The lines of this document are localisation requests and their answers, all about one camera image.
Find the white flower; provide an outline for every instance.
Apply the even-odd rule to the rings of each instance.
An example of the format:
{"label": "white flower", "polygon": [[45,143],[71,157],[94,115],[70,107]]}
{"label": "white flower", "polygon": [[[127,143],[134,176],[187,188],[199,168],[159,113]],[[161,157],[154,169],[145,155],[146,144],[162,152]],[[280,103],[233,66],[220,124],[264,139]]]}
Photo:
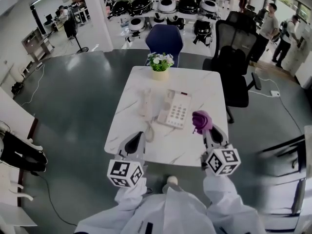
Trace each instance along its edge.
{"label": "white flower", "polygon": [[148,54],[147,57],[150,57],[150,56],[152,56],[152,55],[154,55],[154,54],[156,54],[156,52],[153,52],[153,53]]}
{"label": "white flower", "polygon": [[158,58],[158,57],[156,57],[156,58],[153,60],[153,63],[155,63],[155,64],[159,64],[159,58]]}
{"label": "white flower", "polygon": [[171,57],[166,58],[168,64],[174,64],[174,60]]}
{"label": "white flower", "polygon": [[159,60],[165,60],[165,59],[166,59],[166,56],[163,56],[163,55],[159,56]]}

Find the desk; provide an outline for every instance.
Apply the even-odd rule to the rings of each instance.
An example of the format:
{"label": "desk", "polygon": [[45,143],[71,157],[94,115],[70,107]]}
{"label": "desk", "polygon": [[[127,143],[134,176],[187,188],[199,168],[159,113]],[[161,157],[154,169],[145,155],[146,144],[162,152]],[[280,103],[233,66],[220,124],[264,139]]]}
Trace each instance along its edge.
{"label": "desk", "polygon": [[86,22],[88,23],[88,18],[87,18],[87,14],[86,14],[86,10],[87,8],[83,9],[83,10],[78,10],[77,12],[74,13],[74,15],[79,15],[80,17],[80,21],[81,21],[81,24],[84,24],[83,21],[82,21],[82,18],[80,16],[80,13],[83,13],[84,14],[84,17],[86,18]]}
{"label": "desk", "polygon": [[44,25],[47,29],[49,29],[50,31],[52,31],[52,25],[55,25],[56,29],[58,31],[62,31],[64,30],[64,24],[61,21],[53,21],[50,24]]}
{"label": "desk", "polygon": [[151,67],[133,67],[107,136],[104,150],[116,154],[121,141],[130,134],[145,131],[147,124],[139,115],[143,101],[142,91],[152,89],[153,116],[159,114],[165,91],[174,89],[192,95],[192,101],[182,130],[152,123],[154,141],[146,143],[144,159],[150,162],[183,166],[200,166],[205,151],[202,136],[192,134],[192,112],[205,110],[228,135],[227,114],[219,73],[212,71],[170,68],[167,81],[152,80]]}

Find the navy blue chair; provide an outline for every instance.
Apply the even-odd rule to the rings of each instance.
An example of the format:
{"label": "navy blue chair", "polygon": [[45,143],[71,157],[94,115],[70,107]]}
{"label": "navy blue chair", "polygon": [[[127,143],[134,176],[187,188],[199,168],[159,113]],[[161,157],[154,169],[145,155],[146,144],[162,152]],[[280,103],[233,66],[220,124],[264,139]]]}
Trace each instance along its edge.
{"label": "navy blue chair", "polygon": [[175,62],[172,67],[178,66],[179,55],[183,48],[183,40],[178,27],[175,25],[157,24],[151,29],[145,42],[151,53],[171,54]]}

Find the gray floor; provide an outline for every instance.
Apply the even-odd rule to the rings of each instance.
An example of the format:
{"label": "gray floor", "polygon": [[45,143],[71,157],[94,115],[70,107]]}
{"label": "gray floor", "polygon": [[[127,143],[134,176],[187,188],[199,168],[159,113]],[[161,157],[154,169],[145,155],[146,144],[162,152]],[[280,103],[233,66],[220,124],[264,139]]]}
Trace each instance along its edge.
{"label": "gray floor", "polygon": [[[40,88],[24,108],[39,119],[35,142],[44,147],[49,159],[46,173],[51,198],[59,214],[71,223],[115,205],[117,189],[106,178],[107,164],[113,156],[103,147],[119,98],[133,66],[143,65],[148,51],[114,50],[110,53],[84,53],[52,58],[45,63]],[[182,53],[181,68],[201,69],[204,56]],[[250,72],[246,80],[251,80]],[[291,81],[258,72],[279,86],[282,99],[303,131],[312,123],[312,112],[301,87]],[[26,81],[16,102],[29,101],[42,70]],[[276,90],[270,81],[262,82],[262,93]],[[256,206],[259,195],[248,179],[255,173],[254,153],[301,135],[277,98],[250,93],[248,108],[232,108],[235,123],[229,126],[230,142],[239,150],[243,162],[231,177],[246,204]],[[154,192],[166,175],[176,175],[184,190],[204,203],[204,173],[198,168],[149,164],[148,186]],[[68,234],[74,227],[61,222],[50,205],[44,181],[26,174],[25,191],[34,201],[23,200],[23,208],[38,224],[30,234]]]}

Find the floor fan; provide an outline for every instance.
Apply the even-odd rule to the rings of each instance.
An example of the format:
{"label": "floor fan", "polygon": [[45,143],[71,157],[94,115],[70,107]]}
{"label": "floor fan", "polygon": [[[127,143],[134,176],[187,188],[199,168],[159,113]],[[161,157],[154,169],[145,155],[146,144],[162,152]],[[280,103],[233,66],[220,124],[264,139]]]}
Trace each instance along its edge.
{"label": "floor fan", "polygon": [[78,25],[77,25],[77,22],[76,22],[76,19],[75,19],[75,15],[74,15],[73,11],[72,11],[70,8],[68,8],[68,20],[69,20],[70,22],[72,22],[73,31],[76,32],[76,34],[75,34],[74,37],[75,37],[76,42],[77,42],[77,44],[78,44],[78,46],[79,46],[79,50],[77,51],[77,54],[83,53],[83,52],[88,52],[88,51],[89,51],[89,48],[88,48],[88,47],[81,47],[81,45],[80,45],[80,43],[79,43],[79,41],[78,41],[78,39],[77,39]]}

